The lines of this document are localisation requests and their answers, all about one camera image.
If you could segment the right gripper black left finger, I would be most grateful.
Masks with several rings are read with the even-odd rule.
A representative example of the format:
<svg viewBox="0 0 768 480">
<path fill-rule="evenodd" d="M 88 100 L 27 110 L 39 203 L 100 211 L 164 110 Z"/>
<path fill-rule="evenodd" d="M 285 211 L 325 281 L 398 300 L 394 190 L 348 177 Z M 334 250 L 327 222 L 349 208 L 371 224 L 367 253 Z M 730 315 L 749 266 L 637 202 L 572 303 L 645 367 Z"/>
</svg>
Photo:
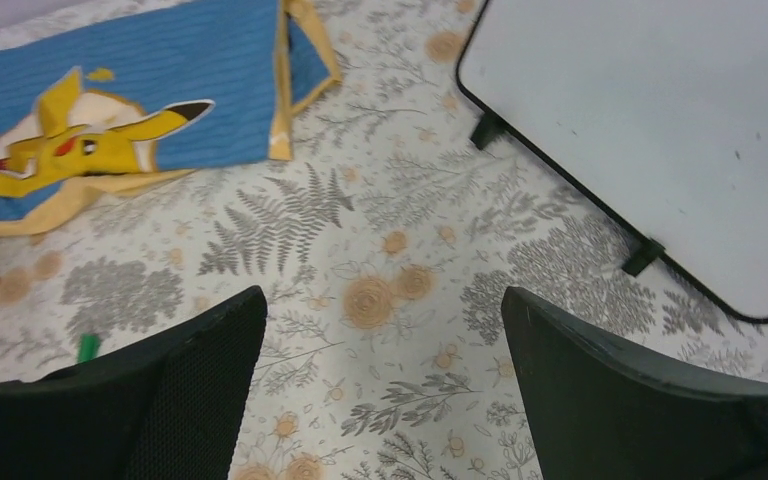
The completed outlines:
<svg viewBox="0 0 768 480">
<path fill-rule="evenodd" d="M 264 339 L 250 287 L 34 382 L 0 383 L 0 479 L 224 479 Z"/>
</svg>

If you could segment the white whiteboard black frame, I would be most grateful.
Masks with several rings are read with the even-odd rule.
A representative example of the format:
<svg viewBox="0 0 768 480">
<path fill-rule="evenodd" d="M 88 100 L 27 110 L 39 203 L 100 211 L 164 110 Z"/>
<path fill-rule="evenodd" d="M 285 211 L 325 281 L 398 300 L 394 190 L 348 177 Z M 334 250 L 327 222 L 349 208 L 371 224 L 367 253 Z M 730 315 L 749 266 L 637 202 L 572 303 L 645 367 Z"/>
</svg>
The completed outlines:
<svg viewBox="0 0 768 480">
<path fill-rule="evenodd" d="M 768 322 L 768 1 L 488 1 L 456 81 L 723 311 Z"/>
</svg>

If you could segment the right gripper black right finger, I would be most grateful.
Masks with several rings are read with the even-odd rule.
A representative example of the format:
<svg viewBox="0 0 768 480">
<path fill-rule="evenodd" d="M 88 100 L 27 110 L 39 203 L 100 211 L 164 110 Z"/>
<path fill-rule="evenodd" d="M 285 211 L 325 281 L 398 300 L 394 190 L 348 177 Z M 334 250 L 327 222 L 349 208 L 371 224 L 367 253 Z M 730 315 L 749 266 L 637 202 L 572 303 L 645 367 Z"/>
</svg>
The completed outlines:
<svg viewBox="0 0 768 480">
<path fill-rule="evenodd" d="M 547 479 L 768 479 L 768 383 L 698 367 L 520 287 L 501 315 Z"/>
</svg>

